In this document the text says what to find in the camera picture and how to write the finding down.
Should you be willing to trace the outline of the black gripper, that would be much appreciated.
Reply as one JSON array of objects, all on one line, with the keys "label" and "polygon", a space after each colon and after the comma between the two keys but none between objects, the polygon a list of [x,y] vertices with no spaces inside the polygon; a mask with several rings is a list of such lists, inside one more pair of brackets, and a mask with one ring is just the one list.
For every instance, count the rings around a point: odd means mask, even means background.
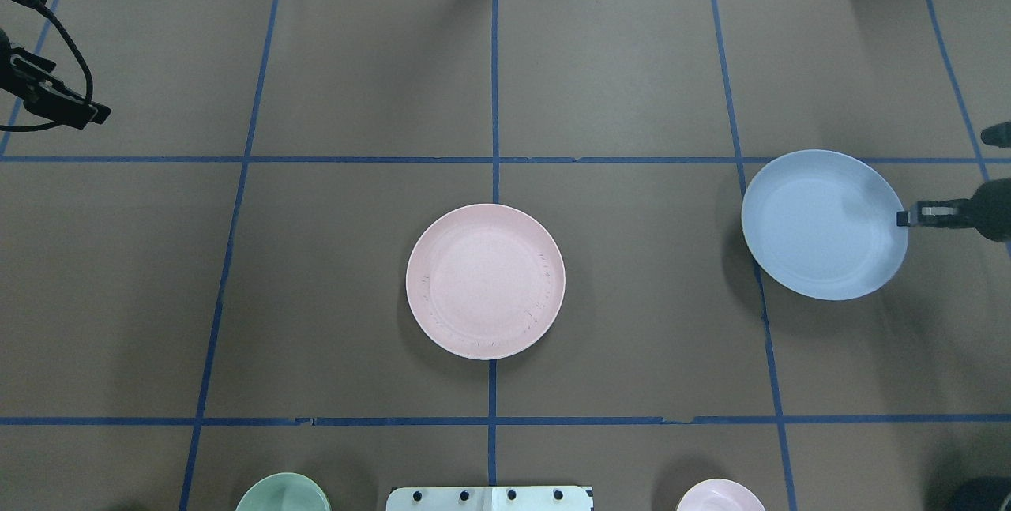
[{"label": "black gripper", "polygon": [[[1010,147],[1010,122],[988,126],[981,132],[986,146]],[[968,205],[971,202],[971,216]],[[972,229],[998,243],[1010,240],[1010,178],[992,179],[982,184],[968,199],[917,201],[907,211],[896,212],[897,227],[930,229]]]}]

